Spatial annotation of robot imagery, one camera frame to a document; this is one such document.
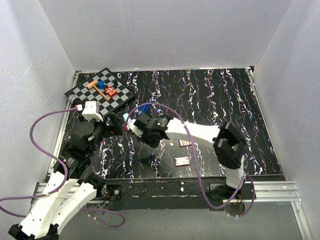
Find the staple box tray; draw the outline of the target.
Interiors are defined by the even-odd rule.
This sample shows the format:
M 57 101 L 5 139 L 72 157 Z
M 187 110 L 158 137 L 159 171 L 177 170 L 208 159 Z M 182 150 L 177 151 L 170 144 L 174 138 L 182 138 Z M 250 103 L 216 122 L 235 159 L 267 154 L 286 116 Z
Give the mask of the staple box tray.
M 180 147 L 187 147 L 187 146 L 191 146 L 192 143 L 190 141 L 186 141 L 186 140 L 179 140 L 178 141 Z

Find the red white staple box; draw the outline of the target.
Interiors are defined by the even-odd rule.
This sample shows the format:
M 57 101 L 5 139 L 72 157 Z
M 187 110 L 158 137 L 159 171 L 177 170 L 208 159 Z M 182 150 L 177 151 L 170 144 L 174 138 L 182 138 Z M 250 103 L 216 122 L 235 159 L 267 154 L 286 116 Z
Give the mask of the red white staple box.
M 190 164 L 190 160 L 187 156 L 175 158 L 176 167 L 188 166 L 189 164 Z

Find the light blue stapler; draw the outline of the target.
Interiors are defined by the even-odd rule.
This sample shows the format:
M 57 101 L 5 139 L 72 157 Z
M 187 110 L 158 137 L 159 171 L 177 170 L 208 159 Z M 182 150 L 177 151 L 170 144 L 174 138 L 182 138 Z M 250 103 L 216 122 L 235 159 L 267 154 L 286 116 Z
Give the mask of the light blue stapler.
M 129 117 L 128 113 L 123 114 L 123 120 L 128 123 L 131 121 L 131 118 Z

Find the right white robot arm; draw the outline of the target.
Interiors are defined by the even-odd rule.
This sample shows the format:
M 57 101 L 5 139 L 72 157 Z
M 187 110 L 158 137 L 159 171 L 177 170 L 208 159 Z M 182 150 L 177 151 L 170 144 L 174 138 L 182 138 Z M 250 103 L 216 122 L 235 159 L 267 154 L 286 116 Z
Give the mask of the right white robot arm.
M 225 185 L 218 185 L 210 194 L 219 197 L 237 199 L 245 192 L 241 183 L 244 175 L 244 159 L 247 150 L 245 137 L 231 123 L 221 126 L 182 123 L 178 118 L 170 116 L 151 117 L 146 113 L 140 114 L 128 124 L 129 129 L 137 139 L 152 148 L 158 147 L 160 141 L 184 140 L 193 141 L 215 152 L 218 162 L 225 169 Z

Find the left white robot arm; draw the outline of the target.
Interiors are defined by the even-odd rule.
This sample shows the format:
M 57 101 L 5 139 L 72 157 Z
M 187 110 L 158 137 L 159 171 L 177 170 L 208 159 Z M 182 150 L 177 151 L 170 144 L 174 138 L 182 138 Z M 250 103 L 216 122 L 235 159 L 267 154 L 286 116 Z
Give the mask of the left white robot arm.
M 81 179 L 91 157 L 105 138 L 120 136 L 123 121 L 114 113 L 109 121 L 84 117 L 72 129 L 48 183 L 28 215 L 10 227 L 16 240 L 57 240 L 67 223 L 92 199 L 106 196 L 105 180 L 95 174 Z

